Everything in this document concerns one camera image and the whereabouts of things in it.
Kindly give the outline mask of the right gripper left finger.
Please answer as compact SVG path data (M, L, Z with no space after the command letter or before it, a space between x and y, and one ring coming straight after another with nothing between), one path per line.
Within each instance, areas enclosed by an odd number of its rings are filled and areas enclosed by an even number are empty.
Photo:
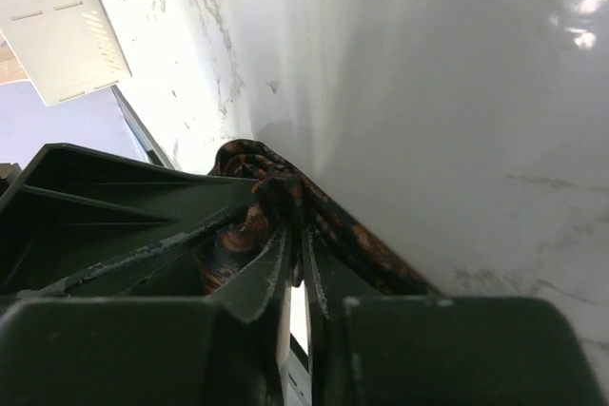
M291 233L207 297L37 298L1 318L5 405L281 405Z

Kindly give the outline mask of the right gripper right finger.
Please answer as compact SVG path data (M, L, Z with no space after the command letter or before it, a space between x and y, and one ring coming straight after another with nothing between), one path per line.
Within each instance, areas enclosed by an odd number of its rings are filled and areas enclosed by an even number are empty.
M316 405L603 405L566 317L517 297L386 296L303 233Z

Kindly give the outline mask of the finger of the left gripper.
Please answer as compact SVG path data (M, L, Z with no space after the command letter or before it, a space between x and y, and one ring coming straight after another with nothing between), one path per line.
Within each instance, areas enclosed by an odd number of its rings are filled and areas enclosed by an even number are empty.
M196 258L246 212L253 183L45 145L1 198L5 295L124 295Z

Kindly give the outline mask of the dark paisley tie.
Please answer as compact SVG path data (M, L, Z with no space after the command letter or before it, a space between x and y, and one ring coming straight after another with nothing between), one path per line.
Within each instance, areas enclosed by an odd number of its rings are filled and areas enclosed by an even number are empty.
M310 229L331 253L387 295L431 296L437 289L322 191L296 165L254 140L232 140L217 151L213 177L251 179L244 216L221 227L198 264L207 293L228 283L263 250L275 230Z

